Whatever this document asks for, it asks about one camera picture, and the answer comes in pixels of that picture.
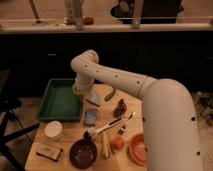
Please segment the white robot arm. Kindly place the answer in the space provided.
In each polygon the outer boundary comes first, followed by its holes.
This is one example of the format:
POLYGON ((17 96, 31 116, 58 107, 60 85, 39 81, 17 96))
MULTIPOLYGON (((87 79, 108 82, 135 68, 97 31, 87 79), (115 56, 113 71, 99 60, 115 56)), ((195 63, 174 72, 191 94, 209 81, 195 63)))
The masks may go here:
POLYGON ((71 60, 80 94, 98 80, 142 101, 147 171, 204 171, 192 96, 173 79, 103 66, 93 50, 71 60))

